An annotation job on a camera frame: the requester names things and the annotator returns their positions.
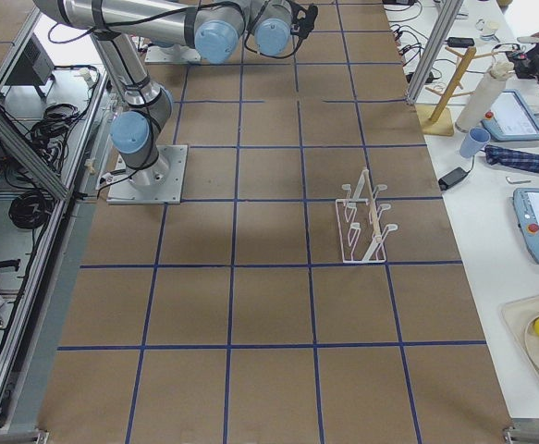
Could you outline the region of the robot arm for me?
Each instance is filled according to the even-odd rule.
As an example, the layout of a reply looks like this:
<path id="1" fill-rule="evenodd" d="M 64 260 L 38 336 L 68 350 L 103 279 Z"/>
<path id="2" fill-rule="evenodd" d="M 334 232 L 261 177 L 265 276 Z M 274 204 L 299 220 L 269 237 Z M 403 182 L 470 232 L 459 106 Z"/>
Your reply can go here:
<path id="1" fill-rule="evenodd" d="M 285 59 L 295 55 L 314 30 L 319 9 L 295 1 L 252 1 L 250 18 L 244 34 L 248 51 Z"/>
<path id="2" fill-rule="evenodd" d="M 132 36 L 184 45 L 204 59 L 226 61 L 250 23 L 248 1 L 189 6 L 172 1 L 38 1 L 56 23 L 85 31 L 92 39 L 127 111 L 111 126 L 111 138 L 127 179 L 146 186 L 169 169 L 156 140 L 172 113 L 172 96 L 153 80 Z"/>

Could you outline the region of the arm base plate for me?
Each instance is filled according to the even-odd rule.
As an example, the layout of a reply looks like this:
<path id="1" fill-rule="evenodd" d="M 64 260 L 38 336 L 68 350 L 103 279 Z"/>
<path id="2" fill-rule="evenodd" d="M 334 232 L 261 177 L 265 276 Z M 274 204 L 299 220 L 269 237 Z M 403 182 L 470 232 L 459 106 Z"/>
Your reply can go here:
<path id="1" fill-rule="evenodd" d="M 155 65 L 182 65 L 199 64 L 201 56 L 188 46 L 174 44 L 172 46 L 160 46 L 152 44 L 146 52 L 145 63 Z"/>
<path id="2" fill-rule="evenodd" d="M 126 171 L 125 161 L 119 154 L 116 168 L 123 171 L 108 188 L 109 204 L 179 204 L 182 197 L 187 145 L 158 145 L 157 162 L 138 171 L 131 179 L 133 170 Z"/>

